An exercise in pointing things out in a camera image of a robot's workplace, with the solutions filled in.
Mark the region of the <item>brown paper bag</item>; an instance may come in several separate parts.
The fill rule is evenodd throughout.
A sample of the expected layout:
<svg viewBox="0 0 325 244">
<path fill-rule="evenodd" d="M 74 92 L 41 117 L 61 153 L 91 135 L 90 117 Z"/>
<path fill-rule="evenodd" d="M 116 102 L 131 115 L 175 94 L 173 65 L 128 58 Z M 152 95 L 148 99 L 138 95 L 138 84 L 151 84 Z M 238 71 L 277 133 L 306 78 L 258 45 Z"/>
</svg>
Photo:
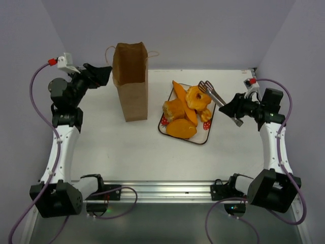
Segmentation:
<svg viewBox="0 0 325 244">
<path fill-rule="evenodd" d="M 157 51 L 148 51 L 142 42 L 118 43 L 105 50 L 126 122 L 148 118 L 148 61 L 158 55 Z"/>
</svg>

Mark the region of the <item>twisted striped fake pastry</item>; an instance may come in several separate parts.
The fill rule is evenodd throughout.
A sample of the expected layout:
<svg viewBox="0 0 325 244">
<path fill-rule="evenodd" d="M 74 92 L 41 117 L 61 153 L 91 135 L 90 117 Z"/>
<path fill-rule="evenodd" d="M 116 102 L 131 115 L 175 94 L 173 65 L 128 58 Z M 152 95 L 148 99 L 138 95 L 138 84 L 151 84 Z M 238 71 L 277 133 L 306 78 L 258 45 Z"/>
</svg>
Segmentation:
<svg viewBox="0 0 325 244">
<path fill-rule="evenodd" d="M 200 115 L 201 122 L 203 123 L 208 122 L 212 117 L 212 113 L 208 108 L 199 111 L 199 115 Z"/>
</svg>

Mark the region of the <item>metal tongs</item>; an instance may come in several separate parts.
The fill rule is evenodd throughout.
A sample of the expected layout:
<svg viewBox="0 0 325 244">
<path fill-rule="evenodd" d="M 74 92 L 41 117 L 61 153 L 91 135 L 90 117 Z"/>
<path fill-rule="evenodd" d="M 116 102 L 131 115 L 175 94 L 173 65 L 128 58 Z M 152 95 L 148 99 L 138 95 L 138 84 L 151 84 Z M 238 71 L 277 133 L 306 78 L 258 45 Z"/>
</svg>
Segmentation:
<svg viewBox="0 0 325 244">
<path fill-rule="evenodd" d="M 200 81 L 198 84 L 198 88 L 201 92 L 207 94 L 219 108 L 226 105 L 226 102 L 215 91 L 213 85 L 209 81 Z"/>
</svg>

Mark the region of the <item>orange fake baguette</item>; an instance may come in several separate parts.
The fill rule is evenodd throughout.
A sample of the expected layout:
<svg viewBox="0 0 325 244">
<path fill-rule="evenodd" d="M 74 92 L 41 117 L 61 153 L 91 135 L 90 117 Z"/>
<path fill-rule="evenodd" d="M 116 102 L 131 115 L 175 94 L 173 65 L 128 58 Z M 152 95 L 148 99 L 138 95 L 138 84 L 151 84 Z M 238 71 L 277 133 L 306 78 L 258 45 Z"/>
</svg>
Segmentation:
<svg viewBox="0 0 325 244">
<path fill-rule="evenodd" d="M 183 108 L 184 108 L 187 118 L 197 127 L 198 126 L 197 114 L 193 109 L 190 109 L 187 105 L 187 101 L 185 99 L 185 96 L 186 96 L 185 89 L 183 88 L 183 86 L 181 84 L 177 83 L 174 80 L 172 81 L 172 84 L 173 84 L 173 89 L 174 89 L 174 92 L 175 92 L 177 98 L 179 98 L 183 104 Z"/>
</svg>

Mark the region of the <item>oval orange fake loaf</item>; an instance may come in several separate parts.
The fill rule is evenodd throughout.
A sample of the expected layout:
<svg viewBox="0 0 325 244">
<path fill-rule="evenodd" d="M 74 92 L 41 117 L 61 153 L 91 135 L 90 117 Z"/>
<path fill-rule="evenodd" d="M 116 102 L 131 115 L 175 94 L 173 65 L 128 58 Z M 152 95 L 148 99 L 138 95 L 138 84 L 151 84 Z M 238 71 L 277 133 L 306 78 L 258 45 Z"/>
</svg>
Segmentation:
<svg viewBox="0 0 325 244">
<path fill-rule="evenodd" d="M 176 138 L 189 139 L 197 133 L 197 129 L 192 122 L 186 119 L 177 119 L 167 125 L 166 133 Z"/>
</svg>

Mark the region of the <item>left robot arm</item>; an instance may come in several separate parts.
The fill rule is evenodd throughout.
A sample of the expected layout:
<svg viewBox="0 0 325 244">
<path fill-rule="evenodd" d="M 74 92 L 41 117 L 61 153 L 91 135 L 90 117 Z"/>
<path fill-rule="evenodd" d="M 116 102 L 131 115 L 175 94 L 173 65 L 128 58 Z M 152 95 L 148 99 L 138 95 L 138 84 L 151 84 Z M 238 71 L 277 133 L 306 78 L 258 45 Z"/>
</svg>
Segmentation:
<svg viewBox="0 0 325 244">
<path fill-rule="evenodd" d="M 73 184 L 71 166 L 76 142 L 80 136 L 83 111 L 79 104 L 89 89 L 107 85 L 112 68 L 94 67 L 88 63 L 69 75 L 71 81 L 55 78 L 49 82 L 52 100 L 52 148 L 40 182 L 31 186 L 29 195 L 44 218 L 78 215 L 83 201 L 104 197 L 106 188 L 100 174 L 88 174 Z"/>
</svg>

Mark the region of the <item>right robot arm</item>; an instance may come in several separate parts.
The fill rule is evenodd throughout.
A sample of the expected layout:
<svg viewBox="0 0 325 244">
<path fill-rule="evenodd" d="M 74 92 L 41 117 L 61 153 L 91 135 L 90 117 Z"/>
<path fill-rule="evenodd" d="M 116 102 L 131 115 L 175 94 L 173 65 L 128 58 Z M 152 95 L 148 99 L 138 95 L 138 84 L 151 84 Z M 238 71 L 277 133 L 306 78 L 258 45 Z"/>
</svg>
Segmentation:
<svg viewBox="0 0 325 244">
<path fill-rule="evenodd" d="M 285 147 L 285 116 L 279 113 L 283 92 L 268 88 L 260 102 L 237 93 L 219 111 L 237 119 L 252 117 L 257 123 L 263 145 L 264 168 L 247 186 L 246 195 L 252 205 L 285 213 L 301 187 L 301 179 L 293 175 Z"/>
</svg>

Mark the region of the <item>strawberry print tray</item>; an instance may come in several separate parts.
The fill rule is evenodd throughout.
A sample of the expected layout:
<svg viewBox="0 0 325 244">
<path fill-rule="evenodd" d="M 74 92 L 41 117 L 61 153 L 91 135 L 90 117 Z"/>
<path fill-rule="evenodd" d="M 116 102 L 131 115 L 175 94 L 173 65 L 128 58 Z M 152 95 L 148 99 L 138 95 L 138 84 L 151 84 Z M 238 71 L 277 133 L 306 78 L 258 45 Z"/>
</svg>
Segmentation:
<svg viewBox="0 0 325 244">
<path fill-rule="evenodd" d="M 208 137 L 209 137 L 209 134 L 210 134 L 211 124 L 212 124 L 212 121 L 213 121 L 213 116 L 214 116 L 214 112 L 215 112 L 215 109 L 216 109 L 216 104 L 212 101 L 207 106 L 207 108 L 211 111 L 212 117 L 208 122 L 204 123 L 204 122 L 201 121 L 200 117 L 197 115 L 197 118 L 198 118 L 197 133 L 193 137 L 191 137 L 189 139 L 181 139 L 181 138 L 175 138 L 175 139 L 188 141 L 188 142 L 196 144 L 196 145 L 205 144 L 208 141 Z M 167 122 L 167 119 L 165 118 L 164 114 L 162 113 L 160 121 L 159 121 L 158 126 L 157 126 L 158 131 L 161 134 L 171 138 L 172 136 L 170 136 L 170 135 L 168 135 L 166 133 L 166 127 L 167 127 L 168 124 L 169 123 Z"/>
</svg>

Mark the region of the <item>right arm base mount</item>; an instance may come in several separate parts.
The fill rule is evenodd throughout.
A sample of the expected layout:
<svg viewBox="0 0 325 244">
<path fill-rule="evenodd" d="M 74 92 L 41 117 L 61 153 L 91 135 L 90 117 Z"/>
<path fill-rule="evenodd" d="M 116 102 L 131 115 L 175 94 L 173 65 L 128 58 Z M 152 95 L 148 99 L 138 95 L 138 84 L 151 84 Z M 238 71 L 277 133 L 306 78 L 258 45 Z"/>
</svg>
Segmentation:
<svg viewBox="0 0 325 244">
<path fill-rule="evenodd" d="M 226 183 L 216 179 L 215 183 L 210 186 L 211 200 L 219 201 L 234 197 L 246 198 L 246 195 L 241 190 L 235 188 L 237 176 L 237 174 L 230 176 Z M 234 204 L 224 203 L 223 206 L 225 211 L 232 216 L 242 217 L 246 212 L 246 206 L 243 201 Z"/>
</svg>

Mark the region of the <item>aluminium frame rail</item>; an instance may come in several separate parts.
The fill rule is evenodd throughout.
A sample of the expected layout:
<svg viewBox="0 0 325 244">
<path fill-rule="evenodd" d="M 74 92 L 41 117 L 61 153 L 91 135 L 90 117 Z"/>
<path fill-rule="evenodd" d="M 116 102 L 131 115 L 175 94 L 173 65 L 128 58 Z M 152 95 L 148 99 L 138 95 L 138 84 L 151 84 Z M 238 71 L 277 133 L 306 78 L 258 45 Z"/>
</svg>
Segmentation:
<svg viewBox="0 0 325 244">
<path fill-rule="evenodd" d="M 248 189 L 251 179 L 240 177 L 239 187 L 242 192 Z M 53 199 L 59 196 L 59 189 L 67 193 L 64 198 L 77 203 L 86 202 L 90 195 L 100 195 L 104 185 L 121 185 L 120 202 L 130 203 L 137 199 L 143 203 L 206 203 L 211 200 L 210 186 L 215 182 L 209 181 L 133 181 L 133 182 L 103 182 L 101 178 L 84 177 L 79 181 L 68 183 L 59 180 L 50 183 L 41 195 L 43 198 Z"/>
</svg>

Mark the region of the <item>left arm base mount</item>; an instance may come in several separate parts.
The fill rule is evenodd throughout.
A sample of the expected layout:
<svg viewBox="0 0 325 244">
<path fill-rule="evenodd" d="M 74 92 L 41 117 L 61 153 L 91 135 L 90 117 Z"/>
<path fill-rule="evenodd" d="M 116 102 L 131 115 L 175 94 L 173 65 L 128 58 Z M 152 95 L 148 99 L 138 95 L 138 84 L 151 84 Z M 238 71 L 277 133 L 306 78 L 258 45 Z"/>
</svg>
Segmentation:
<svg viewBox="0 0 325 244">
<path fill-rule="evenodd" d="M 103 216 L 108 208 L 109 203 L 114 201 L 119 201 L 121 199 L 121 189 L 119 189 L 121 185 L 104 185 L 102 188 L 102 192 L 104 193 L 100 195 L 90 195 L 86 201 L 86 211 L 90 215 L 94 216 Z"/>
</svg>

